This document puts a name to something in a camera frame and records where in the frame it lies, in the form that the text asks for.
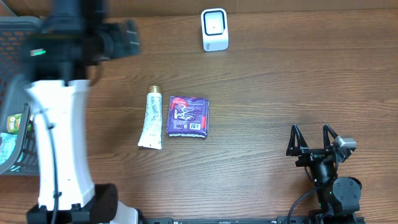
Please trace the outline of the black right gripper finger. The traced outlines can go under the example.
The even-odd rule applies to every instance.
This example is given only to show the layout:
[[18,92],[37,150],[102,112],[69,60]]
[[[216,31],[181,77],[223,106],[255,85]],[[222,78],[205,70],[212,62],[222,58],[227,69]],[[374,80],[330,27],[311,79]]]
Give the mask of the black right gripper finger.
[[305,142],[299,127],[294,124],[291,128],[290,139],[286,150],[287,156],[300,156],[308,151],[308,145]]
[[337,133],[331,128],[329,124],[323,126],[323,147],[328,149],[331,145],[330,136],[335,139],[338,137]]

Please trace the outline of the white tube gold cap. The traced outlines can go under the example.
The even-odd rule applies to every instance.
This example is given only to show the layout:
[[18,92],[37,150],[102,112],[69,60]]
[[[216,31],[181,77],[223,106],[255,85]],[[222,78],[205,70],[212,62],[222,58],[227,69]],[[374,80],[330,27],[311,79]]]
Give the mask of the white tube gold cap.
[[162,149],[162,91],[160,86],[149,87],[144,126],[137,145],[157,150]]

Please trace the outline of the purple sanitary pad pack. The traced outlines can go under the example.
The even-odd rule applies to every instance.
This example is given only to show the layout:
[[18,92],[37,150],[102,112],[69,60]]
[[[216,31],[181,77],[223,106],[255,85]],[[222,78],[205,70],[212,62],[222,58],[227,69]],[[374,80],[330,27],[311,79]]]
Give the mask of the purple sanitary pad pack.
[[206,138],[210,102],[206,98],[171,96],[167,117],[170,137]]

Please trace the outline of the green gold snack pouch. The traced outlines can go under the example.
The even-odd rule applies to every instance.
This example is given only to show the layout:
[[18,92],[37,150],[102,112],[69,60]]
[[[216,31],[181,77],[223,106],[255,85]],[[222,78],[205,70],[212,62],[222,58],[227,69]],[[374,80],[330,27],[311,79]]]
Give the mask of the green gold snack pouch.
[[[17,134],[19,132],[20,126],[21,126],[21,119],[22,119],[22,114],[14,114],[11,116],[7,117],[7,132],[9,134]],[[33,116],[30,115],[28,119],[28,127],[27,127],[27,132],[30,133],[32,129],[32,120]]]

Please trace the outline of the teal wet wipes pack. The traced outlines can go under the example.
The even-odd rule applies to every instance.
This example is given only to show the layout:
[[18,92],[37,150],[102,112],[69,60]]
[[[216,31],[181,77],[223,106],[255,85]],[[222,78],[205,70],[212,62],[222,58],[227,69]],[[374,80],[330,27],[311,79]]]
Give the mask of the teal wet wipes pack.
[[[17,141],[16,134],[1,133],[1,166],[5,167],[4,164],[11,157],[15,150]],[[17,162],[22,162],[24,153],[22,152]],[[21,166],[12,165],[10,168],[11,172],[20,172]]]

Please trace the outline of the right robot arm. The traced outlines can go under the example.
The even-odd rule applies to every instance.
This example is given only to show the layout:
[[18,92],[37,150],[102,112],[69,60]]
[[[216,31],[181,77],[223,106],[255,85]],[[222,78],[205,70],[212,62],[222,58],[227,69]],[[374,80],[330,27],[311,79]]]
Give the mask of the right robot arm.
[[[303,167],[313,189],[299,197],[281,223],[364,223],[357,217],[360,210],[362,183],[354,177],[340,177],[339,165],[355,151],[353,138],[338,135],[329,124],[323,126],[323,147],[310,149],[299,127],[291,128],[286,155],[296,157],[295,165]],[[306,217],[293,216],[294,208],[311,194],[316,194],[319,208]]]

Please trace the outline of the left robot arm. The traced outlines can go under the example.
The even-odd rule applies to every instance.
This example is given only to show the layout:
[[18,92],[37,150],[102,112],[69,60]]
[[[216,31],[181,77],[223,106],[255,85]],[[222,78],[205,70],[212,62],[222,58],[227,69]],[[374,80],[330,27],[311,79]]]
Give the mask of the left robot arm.
[[28,223],[144,223],[114,184],[95,184],[86,151],[87,69],[138,53],[132,22],[107,23],[104,1],[55,1],[22,49],[40,172]]

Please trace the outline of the white barcode scanner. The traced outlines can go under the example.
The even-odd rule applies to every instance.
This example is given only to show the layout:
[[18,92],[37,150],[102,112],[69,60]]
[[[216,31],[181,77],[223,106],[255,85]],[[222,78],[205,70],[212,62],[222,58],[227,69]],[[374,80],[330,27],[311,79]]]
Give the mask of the white barcode scanner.
[[203,50],[216,52],[229,47],[227,13],[222,8],[205,9],[201,13]]

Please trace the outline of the dark grey plastic basket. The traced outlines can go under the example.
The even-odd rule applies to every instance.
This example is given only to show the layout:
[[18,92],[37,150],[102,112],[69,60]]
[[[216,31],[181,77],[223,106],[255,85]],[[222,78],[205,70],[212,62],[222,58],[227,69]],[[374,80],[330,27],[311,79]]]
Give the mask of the dark grey plastic basket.
[[[22,43],[39,25],[40,19],[32,16],[1,18],[1,133],[8,133],[8,116],[22,114],[15,150],[4,164],[5,167],[1,166],[1,175],[39,175],[33,123],[31,132],[27,132],[28,119],[32,113],[29,97],[22,91],[23,76],[19,65]],[[17,162],[22,152],[22,162]],[[20,172],[11,172],[12,165],[21,166]]]

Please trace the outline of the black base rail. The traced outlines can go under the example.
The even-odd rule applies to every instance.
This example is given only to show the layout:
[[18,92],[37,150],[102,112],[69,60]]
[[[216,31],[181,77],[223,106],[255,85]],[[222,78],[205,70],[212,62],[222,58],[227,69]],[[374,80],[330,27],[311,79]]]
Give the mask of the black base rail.
[[173,218],[146,218],[147,224],[310,224],[316,223],[306,216],[294,216],[287,221],[287,216],[277,218],[248,218],[248,219],[184,219]]

